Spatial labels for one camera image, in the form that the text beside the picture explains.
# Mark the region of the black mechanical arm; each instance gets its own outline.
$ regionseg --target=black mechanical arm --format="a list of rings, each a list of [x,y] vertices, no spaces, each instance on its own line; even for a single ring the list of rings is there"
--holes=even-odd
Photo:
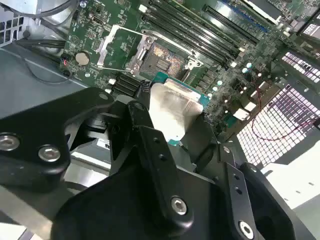
[[[94,140],[92,132],[110,140],[110,176],[61,200],[54,194],[70,151]],[[86,88],[0,120],[0,184],[51,222],[52,240],[315,239],[254,165],[236,162],[217,142],[202,116],[182,142],[195,172],[176,167],[141,102]],[[37,208],[39,199],[45,207]]]

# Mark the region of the silver screw head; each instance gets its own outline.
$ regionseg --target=silver screw head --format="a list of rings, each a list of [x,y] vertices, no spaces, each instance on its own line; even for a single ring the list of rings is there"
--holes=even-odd
[[[79,5],[80,5],[81,8],[84,9],[87,6],[87,2],[86,1],[80,1]]]
[[[3,134],[0,135],[0,150],[12,151],[19,147],[20,141],[16,136]]]
[[[243,233],[243,235],[245,235],[247,239],[254,239],[254,231],[248,223],[246,223],[245,221],[239,221],[238,224],[241,232]]]
[[[187,205],[180,197],[173,197],[171,199],[171,206],[179,215],[185,215],[187,213]]]
[[[38,156],[43,161],[52,163],[57,161],[60,158],[61,154],[60,151],[54,146],[43,146],[42,148],[40,148]]]
[[[229,153],[230,153],[230,149],[229,149],[229,148],[227,148],[226,146],[223,146],[223,150],[224,150],[227,154],[229,154]]]

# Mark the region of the gray metal panel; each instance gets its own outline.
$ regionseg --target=gray metal panel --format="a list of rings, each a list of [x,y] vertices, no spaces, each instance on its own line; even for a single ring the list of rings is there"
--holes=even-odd
[[[12,44],[0,48],[0,118],[74,93],[85,87],[75,81],[59,85],[36,81],[15,52]],[[46,81],[62,81],[65,78],[52,62],[29,51],[23,51],[23,54],[30,60],[30,67],[39,78]]]

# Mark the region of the ventilation grille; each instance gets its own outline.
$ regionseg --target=ventilation grille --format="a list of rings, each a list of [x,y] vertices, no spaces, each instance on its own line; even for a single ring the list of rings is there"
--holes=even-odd
[[[287,52],[282,60],[291,65],[294,69],[311,79],[313,82],[318,83],[320,81],[320,71],[316,67],[307,63],[305,60],[300,59],[291,52]]]
[[[0,48],[21,39],[29,18],[19,16],[0,6]]]
[[[279,92],[256,116],[254,132],[265,139],[276,139],[290,133],[309,119],[316,119],[320,111],[289,85]],[[252,121],[237,135],[248,162],[263,167],[275,162],[302,141],[313,128],[305,125],[286,138],[277,141],[262,140],[252,132]]]

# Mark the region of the motherboard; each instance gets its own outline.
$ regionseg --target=motherboard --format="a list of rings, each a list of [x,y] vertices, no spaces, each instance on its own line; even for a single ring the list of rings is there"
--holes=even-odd
[[[60,68],[88,86],[129,96],[162,72],[210,99],[205,119],[221,132],[250,117],[261,102],[257,88],[259,98],[272,97],[278,81],[273,61],[283,49],[319,58],[297,41],[319,5],[320,0],[82,0]]]

